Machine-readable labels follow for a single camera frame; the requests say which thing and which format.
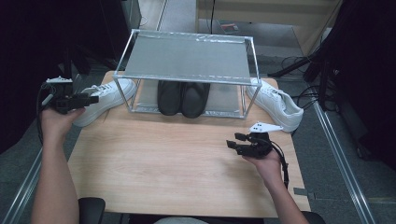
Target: white sneaker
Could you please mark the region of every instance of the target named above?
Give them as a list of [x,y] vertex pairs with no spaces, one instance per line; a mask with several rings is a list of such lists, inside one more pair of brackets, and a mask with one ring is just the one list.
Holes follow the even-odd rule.
[[[119,83],[125,98],[128,100],[136,92],[134,82],[129,78],[119,78]],[[109,108],[124,103],[115,81],[101,86],[93,85],[91,88],[87,88],[81,93],[83,92],[87,92],[90,96],[99,96],[99,102],[85,107],[85,112],[73,122],[78,127],[85,127],[91,124]]]
[[[253,78],[251,82],[257,84],[258,80]],[[256,90],[257,87],[247,87],[250,99]],[[254,103],[264,109],[277,125],[282,126],[284,132],[296,130],[303,119],[304,110],[298,107],[287,93],[275,89],[263,80]]]

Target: black chair armrest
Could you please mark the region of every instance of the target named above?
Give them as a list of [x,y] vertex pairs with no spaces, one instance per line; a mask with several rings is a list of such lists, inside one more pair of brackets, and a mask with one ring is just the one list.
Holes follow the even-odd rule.
[[101,198],[80,198],[79,206],[79,223],[80,224],[100,224],[103,213],[105,212],[106,203]]

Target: shoelace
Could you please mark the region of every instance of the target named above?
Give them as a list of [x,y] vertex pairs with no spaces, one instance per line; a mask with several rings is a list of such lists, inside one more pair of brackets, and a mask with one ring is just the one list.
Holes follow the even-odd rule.
[[267,89],[265,89],[264,91],[266,91],[266,94],[267,94],[267,95],[272,96],[272,97],[274,97],[274,98],[276,98],[277,96],[279,96],[280,99],[281,99],[281,101],[280,101],[280,108],[281,108],[283,111],[286,111],[286,104],[285,104],[285,100],[284,100],[284,98],[283,98],[283,95],[279,94],[280,92],[283,92],[283,91],[276,90],[276,89],[274,89],[274,88],[267,88]]
[[93,85],[92,87],[97,90],[97,92],[95,92],[92,96],[102,95],[104,93],[107,93],[110,90],[113,90],[113,88],[109,84],[104,84],[104,85],[101,85],[101,86]]

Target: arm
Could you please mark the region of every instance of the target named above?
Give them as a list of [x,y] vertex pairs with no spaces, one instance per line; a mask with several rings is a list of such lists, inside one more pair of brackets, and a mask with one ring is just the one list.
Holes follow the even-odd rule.
[[41,114],[43,153],[32,223],[78,223],[78,197],[64,155],[64,140],[72,122],[84,111],[61,115],[46,109]]
[[265,187],[273,198],[277,215],[281,223],[308,223],[303,213],[291,198],[282,180],[280,159],[276,152],[271,151],[264,159],[256,160],[244,157],[256,166]]

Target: black shoe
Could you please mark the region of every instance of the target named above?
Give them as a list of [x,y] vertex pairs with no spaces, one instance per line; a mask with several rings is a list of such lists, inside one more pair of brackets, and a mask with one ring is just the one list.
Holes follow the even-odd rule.
[[198,118],[205,110],[209,83],[187,82],[183,88],[181,113],[189,119]]
[[172,116],[180,111],[182,86],[178,81],[158,81],[157,104],[162,114]]

